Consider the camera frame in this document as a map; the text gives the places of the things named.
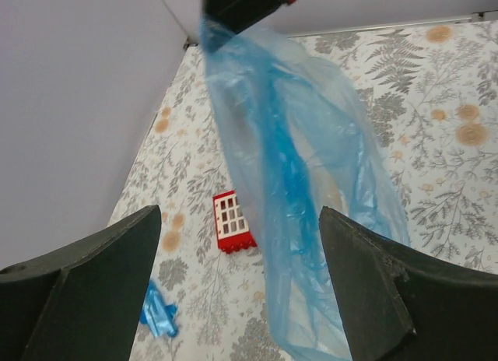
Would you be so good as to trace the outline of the blue plastic trash bag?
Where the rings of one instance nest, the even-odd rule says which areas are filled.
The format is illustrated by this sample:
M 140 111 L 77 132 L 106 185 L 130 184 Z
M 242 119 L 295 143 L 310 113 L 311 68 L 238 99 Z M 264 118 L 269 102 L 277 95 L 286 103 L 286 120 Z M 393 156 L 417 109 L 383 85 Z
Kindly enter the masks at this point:
M 235 34 L 206 17 L 199 38 L 230 178 L 263 255 L 270 334 L 295 360 L 348 360 L 321 209 L 409 243 L 366 108 L 336 64 L 272 30 Z

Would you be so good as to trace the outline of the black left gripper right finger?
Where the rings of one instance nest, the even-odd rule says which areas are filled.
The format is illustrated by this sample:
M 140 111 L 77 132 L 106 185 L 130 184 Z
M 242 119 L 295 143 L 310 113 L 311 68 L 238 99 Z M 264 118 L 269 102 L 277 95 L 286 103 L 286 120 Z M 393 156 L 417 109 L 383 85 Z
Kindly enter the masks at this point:
M 497 276 L 389 240 L 334 209 L 321 240 L 354 360 L 495 360 Z

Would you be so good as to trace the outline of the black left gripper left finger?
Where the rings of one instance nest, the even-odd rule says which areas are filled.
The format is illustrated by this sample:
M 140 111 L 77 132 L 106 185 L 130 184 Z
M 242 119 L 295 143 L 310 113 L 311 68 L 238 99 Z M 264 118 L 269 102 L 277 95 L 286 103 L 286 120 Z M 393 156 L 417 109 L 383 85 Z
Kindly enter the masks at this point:
M 1 358 L 129 359 L 160 231 L 160 208 L 150 205 L 3 268 Z

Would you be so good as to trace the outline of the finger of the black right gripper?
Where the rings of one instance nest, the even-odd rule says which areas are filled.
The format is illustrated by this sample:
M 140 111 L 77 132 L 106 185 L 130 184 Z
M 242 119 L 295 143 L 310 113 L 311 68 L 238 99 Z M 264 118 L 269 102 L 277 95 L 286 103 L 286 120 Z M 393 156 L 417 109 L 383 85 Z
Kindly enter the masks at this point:
M 235 35 L 297 0 L 202 0 L 200 44 L 215 52 Z

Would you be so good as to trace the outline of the small blue bag piece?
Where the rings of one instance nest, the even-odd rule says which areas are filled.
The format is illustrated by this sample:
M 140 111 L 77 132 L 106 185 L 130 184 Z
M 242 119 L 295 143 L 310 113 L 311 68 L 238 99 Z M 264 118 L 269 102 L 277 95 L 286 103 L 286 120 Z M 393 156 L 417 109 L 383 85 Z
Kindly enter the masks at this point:
M 154 338 L 178 336 L 179 327 L 175 322 L 177 306 L 166 304 L 163 295 L 153 280 L 149 281 L 142 305 L 139 322 L 146 325 Z

